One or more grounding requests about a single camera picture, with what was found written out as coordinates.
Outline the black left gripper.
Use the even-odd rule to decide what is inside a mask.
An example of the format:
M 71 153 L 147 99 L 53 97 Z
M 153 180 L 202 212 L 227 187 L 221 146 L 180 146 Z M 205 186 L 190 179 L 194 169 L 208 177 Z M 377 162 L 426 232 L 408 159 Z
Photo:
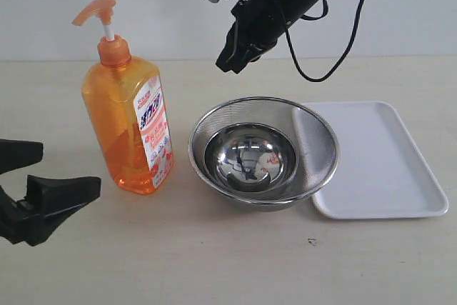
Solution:
M 1 174 L 39 163 L 44 144 L 39 141 L 1 139 Z M 70 216 L 101 195 L 96 176 L 46 179 L 27 176 L 26 196 L 15 202 L 1 188 L 1 238 L 11 244 L 44 243 Z

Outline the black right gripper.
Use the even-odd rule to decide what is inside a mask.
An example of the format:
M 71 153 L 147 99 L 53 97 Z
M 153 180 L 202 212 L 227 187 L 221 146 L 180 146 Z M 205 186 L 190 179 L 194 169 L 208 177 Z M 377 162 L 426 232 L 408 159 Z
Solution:
M 216 66 L 239 74 L 277 45 L 285 28 L 319 0 L 248 0 L 236 10 L 237 20 L 226 35 Z

